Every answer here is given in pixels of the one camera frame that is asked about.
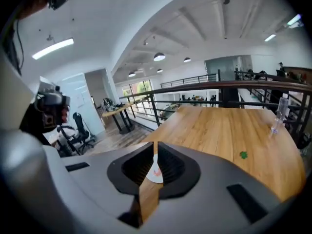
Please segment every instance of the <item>black metal railing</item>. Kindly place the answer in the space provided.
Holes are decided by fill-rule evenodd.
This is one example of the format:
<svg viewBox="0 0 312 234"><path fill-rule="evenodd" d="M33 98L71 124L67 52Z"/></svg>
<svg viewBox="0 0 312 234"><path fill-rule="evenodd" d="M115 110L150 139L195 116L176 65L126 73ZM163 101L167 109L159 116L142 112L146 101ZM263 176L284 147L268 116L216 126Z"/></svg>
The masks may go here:
<svg viewBox="0 0 312 234"><path fill-rule="evenodd" d="M209 81L217 81L217 74L210 74L205 76L195 76L185 79L173 80L165 83L161 83L161 88L172 88L177 86L184 86L189 84L203 83Z"/></svg>
<svg viewBox="0 0 312 234"><path fill-rule="evenodd" d="M219 100L207 100L207 98L196 99L196 100L157 100L157 95L163 93L172 93L180 91L189 90L210 90L210 89L229 89L229 88L245 88L251 90L252 93L255 91L266 91L270 93L271 91L281 91L292 96L289 92L294 91L301 93L303 99L302 101L296 98L294 105L289 105L289 109L293 112L291 117L286 118L284 123L286 123L287 129L293 137L294 141L297 143L299 136L303 133L312 108L312 86L285 82L285 81L268 81L268 80L236 80L236 81L218 81L218 82L205 82L197 84L189 84L184 86L177 86L171 88L163 88L152 91L147 91L131 96L120 97L121 100L128 100L128 102L134 101L134 105L131 107L130 113L134 117L144 118L146 120L155 122L158 126L169 118L170 115L165 115L166 112L174 113L176 108L180 105L189 104L193 106L213 106L217 105L219 107L235 107L237 105L241 106L262 106L271 109L274 113L278 107L278 101L273 103L271 100L259 100L259 102L248 102L248 101L230 101L226 98L219 98ZM136 101L135 98L142 97L140 101ZM167 108L158 108L160 103L168 103Z"/></svg>

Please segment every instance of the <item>wooden tabletop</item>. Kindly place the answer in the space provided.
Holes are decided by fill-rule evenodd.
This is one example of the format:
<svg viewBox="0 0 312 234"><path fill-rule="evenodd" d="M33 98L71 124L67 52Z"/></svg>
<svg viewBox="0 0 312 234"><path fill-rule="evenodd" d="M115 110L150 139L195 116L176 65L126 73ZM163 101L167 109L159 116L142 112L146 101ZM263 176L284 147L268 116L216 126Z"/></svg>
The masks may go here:
<svg viewBox="0 0 312 234"><path fill-rule="evenodd" d="M288 131L271 133L275 115L266 109L180 107L143 142L162 141L225 158L258 179L284 201L305 184L300 153ZM242 159L240 152L247 152ZM145 221L158 204L161 184L140 187Z"/></svg>
<svg viewBox="0 0 312 234"><path fill-rule="evenodd" d="M115 114L117 114L117 113L119 113L119 112L125 110L126 108L132 106L133 104L134 104L134 103L127 103L127 104L125 104L123 107L120 107L120 108L118 108L118 109L115 110L115 111L104 112L104 113L102 114L102 117L108 117L108 116L111 116L111 115L115 115Z"/></svg>

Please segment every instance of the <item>desk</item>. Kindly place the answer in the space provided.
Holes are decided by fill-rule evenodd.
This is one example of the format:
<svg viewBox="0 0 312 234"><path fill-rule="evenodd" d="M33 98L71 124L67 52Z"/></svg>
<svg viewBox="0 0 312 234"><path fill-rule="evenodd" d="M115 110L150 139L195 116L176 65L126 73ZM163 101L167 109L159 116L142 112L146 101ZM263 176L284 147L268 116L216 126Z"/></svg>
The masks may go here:
<svg viewBox="0 0 312 234"><path fill-rule="evenodd" d="M305 170L287 130L281 126L277 135L271 133L274 118L266 109L180 107L143 142L162 141L225 158L284 201L302 190ZM246 159L240 157L242 151ZM143 221L157 207L161 187L147 178L141 184Z"/></svg>
<svg viewBox="0 0 312 234"><path fill-rule="evenodd" d="M120 107L120 108L118 108L118 109L115 110L115 111L104 112L104 113L102 114L102 117L112 116L113 119L114 119L114 122L116 123L116 126L117 126L118 129L119 129L119 133L122 134L122 135L124 135L124 134L126 134L126 133L131 132L131 131L135 128L135 126L131 123L131 121L130 121L130 119L129 119L129 116L128 116L128 113L127 113L127 110L126 110L128 107L131 107L132 105L133 105L133 103L127 103L127 104L125 104L123 107ZM129 126L128 126L127 122L126 122L125 117L123 116L122 111L125 112L125 115L126 115L128 121L129 121ZM117 114L117 113L120 113L121 119L122 119L123 123L125 124L125 128L121 128L121 127L120 127L120 125L119 125L119 123L118 123L118 121L117 121L117 119L116 119L116 117L115 117L115 114Z"/></svg>

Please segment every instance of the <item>person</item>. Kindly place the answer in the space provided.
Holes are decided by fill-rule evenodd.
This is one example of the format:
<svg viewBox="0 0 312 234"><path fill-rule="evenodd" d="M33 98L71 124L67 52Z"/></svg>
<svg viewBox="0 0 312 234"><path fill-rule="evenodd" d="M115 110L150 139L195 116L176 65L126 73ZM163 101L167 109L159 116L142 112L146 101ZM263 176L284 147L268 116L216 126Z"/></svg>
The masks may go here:
<svg viewBox="0 0 312 234"><path fill-rule="evenodd" d="M284 72L284 73L286 73L285 68L283 67L283 63L282 62L279 63L279 70Z"/></svg>
<svg viewBox="0 0 312 234"><path fill-rule="evenodd" d="M64 107L61 111L62 123L67 122L68 107ZM51 145L44 137L44 133L54 130L57 126L45 128L43 125L43 112L38 111L34 104L30 104L19 129L36 137L43 145Z"/></svg>

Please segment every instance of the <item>white ceiling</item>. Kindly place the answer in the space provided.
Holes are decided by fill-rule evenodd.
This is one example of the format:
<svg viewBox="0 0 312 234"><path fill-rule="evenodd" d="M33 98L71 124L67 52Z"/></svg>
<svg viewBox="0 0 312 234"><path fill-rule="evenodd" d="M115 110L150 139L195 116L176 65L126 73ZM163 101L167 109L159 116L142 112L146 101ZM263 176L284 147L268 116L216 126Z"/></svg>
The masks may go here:
<svg viewBox="0 0 312 234"><path fill-rule="evenodd" d="M231 0L228 5L223 1L69 0L56 11L45 8L19 24L25 54L22 78L28 84L40 75L58 81L107 68L119 82L138 68L144 71L140 76L149 76L159 67L177 67L186 56L204 60L266 52L265 46L273 41L264 45L263 39L293 15L282 0ZM75 43L32 59L52 44L46 40L49 34L56 42L73 37ZM153 62L156 50L167 58Z"/></svg>

